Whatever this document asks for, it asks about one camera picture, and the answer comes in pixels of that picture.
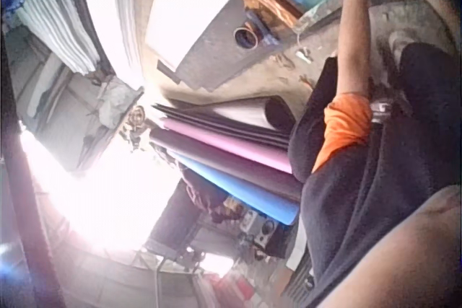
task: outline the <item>orange sleeve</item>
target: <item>orange sleeve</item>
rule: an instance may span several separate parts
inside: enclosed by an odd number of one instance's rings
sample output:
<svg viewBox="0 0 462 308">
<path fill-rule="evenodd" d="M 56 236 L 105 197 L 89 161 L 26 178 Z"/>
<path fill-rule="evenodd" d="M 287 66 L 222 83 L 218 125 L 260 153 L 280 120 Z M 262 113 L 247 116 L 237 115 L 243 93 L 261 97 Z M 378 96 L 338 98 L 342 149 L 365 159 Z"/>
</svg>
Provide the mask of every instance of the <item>orange sleeve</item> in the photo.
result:
<svg viewBox="0 0 462 308">
<path fill-rule="evenodd" d="M 324 145 L 316 158 L 313 172 L 341 148 L 365 144 L 370 131 L 372 111 L 369 100 L 357 94 L 340 94 L 324 110 Z"/>
</svg>

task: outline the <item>white fabric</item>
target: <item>white fabric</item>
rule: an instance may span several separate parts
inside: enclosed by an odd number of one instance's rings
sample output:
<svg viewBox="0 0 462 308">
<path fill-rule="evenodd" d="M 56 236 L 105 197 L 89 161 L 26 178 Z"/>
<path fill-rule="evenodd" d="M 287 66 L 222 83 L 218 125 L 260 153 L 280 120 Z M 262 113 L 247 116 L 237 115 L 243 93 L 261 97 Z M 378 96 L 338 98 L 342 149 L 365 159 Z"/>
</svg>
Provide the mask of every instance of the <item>white fabric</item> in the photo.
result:
<svg viewBox="0 0 462 308">
<path fill-rule="evenodd" d="M 100 57 L 73 0 L 25 0 L 17 16 L 73 72 L 95 71 Z"/>
<path fill-rule="evenodd" d="M 134 26 L 134 0 L 87 0 L 88 9 L 110 64 L 132 89 L 144 85 Z"/>
<path fill-rule="evenodd" d="M 193 44 L 228 1 L 154 0 L 146 44 L 166 66 L 176 71 Z"/>
<path fill-rule="evenodd" d="M 307 241 L 308 239 L 306 237 L 306 231 L 305 227 L 303 226 L 302 217 L 299 217 L 294 249 L 290 253 L 289 258 L 287 259 L 286 267 L 290 268 L 293 271 L 297 270 L 298 264 L 302 260 L 303 255 L 305 254 Z"/>
</svg>

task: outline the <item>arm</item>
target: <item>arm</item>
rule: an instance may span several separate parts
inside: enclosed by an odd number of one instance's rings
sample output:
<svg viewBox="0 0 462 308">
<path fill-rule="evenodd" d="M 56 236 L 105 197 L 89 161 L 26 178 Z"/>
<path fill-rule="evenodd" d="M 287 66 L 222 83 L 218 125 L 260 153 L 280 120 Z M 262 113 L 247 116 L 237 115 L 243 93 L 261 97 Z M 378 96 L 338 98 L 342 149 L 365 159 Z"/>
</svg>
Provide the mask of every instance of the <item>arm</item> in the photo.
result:
<svg viewBox="0 0 462 308">
<path fill-rule="evenodd" d="M 344 0 L 339 33 L 337 95 L 368 97 L 370 75 L 370 23 L 367 0 Z"/>
</svg>

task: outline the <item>white sheet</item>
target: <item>white sheet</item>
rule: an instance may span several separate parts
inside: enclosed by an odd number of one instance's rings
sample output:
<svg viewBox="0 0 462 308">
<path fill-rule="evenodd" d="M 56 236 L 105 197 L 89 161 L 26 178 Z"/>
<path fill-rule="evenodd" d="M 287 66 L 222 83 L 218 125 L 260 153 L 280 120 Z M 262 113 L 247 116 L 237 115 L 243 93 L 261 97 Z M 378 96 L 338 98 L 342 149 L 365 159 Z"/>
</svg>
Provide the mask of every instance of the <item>white sheet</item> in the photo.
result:
<svg viewBox="0 0 462 308">
<path fill-rule="evenodd" d="M 228 1 L 154 0 L 146 44 L 166 66 L 176 71 L 193 44 Z"/>
<path fill-rule="evenodd" d="M 137 90 L 144 85 L 136 43 L 134 0 L 87 0 L 93 25 L 117 77 Z"/>
<path fill-rule="evenodd" d="M 286 267 L 290 268 L 293 271 L 297 270 L 297 267 L 302 260 L 303 255 L 305 254 L 307 247 L 307 237 L 305 227 L 303 226 L 302 217 L 299 217 L 298 220 L 298 229 L 297 236 L 295 237 L 295 245 L 292 253 L 286 262 Z"/>
</svg>

